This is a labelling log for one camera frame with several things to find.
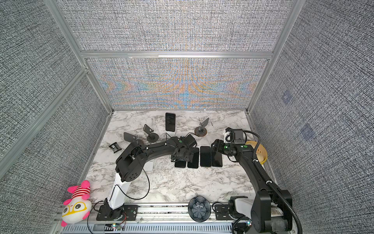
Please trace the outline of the dark grey cased phone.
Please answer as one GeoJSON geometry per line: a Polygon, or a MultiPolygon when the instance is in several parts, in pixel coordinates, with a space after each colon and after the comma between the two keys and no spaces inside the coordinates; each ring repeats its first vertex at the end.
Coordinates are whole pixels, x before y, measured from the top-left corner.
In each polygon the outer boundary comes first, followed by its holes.
{"type": "Polygon", "coordinates": [[[214,151],[211,149],[211,166],[212,167],[222,167],[223,159],[220,152],[214,151]]]}

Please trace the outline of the black phone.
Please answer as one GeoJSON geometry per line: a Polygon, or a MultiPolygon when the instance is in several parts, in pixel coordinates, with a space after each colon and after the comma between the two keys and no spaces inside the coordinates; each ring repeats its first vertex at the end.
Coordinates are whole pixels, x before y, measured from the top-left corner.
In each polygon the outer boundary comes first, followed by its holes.
{"type": "Polygon", "coordinates": [[[192,161],[187,163],[187,167],[191,169],[198,169],[199,168],[199,156],[200,156],[200,150],[199,148],[193,148],[191,150],[193,153],[192,161]]]}

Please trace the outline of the teal edged phone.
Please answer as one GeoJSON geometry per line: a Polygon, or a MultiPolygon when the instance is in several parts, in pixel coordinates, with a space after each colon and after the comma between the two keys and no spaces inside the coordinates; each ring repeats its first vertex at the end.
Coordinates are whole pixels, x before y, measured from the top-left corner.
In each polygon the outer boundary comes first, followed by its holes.
{"type": "Polygon", "coordinates": [[[208,146],[200,147],[200,166],[211,167],[211,148],[208,146]]]}

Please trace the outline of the dark grey round phone stand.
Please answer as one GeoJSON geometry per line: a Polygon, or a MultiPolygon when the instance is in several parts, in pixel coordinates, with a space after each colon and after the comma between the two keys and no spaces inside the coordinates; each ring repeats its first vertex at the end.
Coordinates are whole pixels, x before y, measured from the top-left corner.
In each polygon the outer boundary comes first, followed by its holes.
{"type": "Polygon", "coordinates": [[[150,143],[155,143],[159,139],[159,135],[154,132],[147,124],[144,125],[143,131],[147,134],[147,141],[150,143]]]}

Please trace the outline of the purple edged phone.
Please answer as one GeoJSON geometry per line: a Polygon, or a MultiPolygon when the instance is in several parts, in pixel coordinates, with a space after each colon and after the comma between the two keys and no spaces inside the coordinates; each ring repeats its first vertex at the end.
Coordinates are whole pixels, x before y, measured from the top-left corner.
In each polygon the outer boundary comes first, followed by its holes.
{"type": "Polygon", "coordinates": [[[176,129],[176,115],[174,113],[166,113],[166,131],[175,132],[176,129]]]}

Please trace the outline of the green edged phone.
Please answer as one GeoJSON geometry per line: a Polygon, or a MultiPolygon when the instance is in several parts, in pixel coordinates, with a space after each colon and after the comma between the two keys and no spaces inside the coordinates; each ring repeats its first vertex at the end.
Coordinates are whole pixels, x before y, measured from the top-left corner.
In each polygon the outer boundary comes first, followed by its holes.
{"type": "Polygon", "coordinates": [[[174,167],[176,167],[176,168],[186,168],[186,166],[187,166],[187,162],[183,161],[183,160],[177,160],[174,163],[174,167]]]}

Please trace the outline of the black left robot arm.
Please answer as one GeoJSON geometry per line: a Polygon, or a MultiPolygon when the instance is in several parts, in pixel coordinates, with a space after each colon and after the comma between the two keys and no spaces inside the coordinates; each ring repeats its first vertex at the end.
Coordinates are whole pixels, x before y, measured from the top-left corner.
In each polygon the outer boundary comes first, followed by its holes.
{"type": "Polygon", "coordinates": [[[141,175],[148,161],[171,156],[172,161],[190,162],[193,159],[192,149],[196,144],[191,135],[173,136],[164,142],[150,145],[132,142],[116,160],[116,176],[106,204],[112,210],[122,207],[125,198],[130,197],[126,194],[130,183],[141,175]]]}

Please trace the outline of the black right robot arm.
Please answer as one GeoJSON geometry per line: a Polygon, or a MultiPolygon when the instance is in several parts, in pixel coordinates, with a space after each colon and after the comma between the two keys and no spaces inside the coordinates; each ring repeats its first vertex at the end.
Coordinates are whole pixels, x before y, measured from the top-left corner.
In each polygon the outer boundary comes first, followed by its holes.
{"type": "Polygon", "coordinates": [[[256,196],[251,208],[246,208],[236,201],[236,211],[250,218],[258,233],[291,231],[292,197],[288,191],[281,190],[262,167],[257,157],[259,146],[260,143],[253,148],[251,145],[225,143],[217,139],[211,148],[214,152],[234,156],[255,189],[256,196]]]}

